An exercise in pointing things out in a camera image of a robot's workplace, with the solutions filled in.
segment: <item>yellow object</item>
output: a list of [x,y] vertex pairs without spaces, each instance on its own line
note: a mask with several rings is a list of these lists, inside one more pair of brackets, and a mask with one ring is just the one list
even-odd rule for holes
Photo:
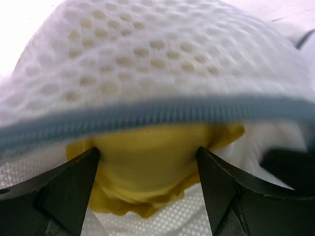
[[93,211],[133,211],[147,218],[200,182],[195,160],[200,146],[219,149],[244,131],[241,125],[148,126],[73,143],[66,154],[70,160],[92,147],[101,153],[89,203]]

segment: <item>white mesh bag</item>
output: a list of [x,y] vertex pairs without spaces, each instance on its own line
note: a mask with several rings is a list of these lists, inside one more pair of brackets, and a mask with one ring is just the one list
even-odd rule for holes
[[[75,139],[193,121],[246,123],[220,157],[281,184],[258,158],[273,146],[306,149],[300,127],[315,121],[300,53],[218,0],[66,0],[0,88],[0,188],[65,162]],[[88,210],[82,235],[106,234],[210,235],[200,185],[149,219]]]

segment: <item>white fabric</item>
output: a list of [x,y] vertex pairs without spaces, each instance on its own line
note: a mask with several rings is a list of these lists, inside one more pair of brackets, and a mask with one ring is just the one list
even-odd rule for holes
[[[0,82],[0,126],[154,97],[255,93],[313,101],[309,84],[303,58],[286,38],[220,1],[67,0],[29,42],[12,77]],[[282,185],[257,160],[269,147],[305,149],[299,126],[246,128],[242,139],[218,153]],[[0,167],[0,187],[64,162],[64,146],[43,147]],[[95,236],[91,228],[102,229],[88,214],[82,235]],[[111,236],[203,236],[211,231],[200,185],[148,220],[134,214],[96,216]]]

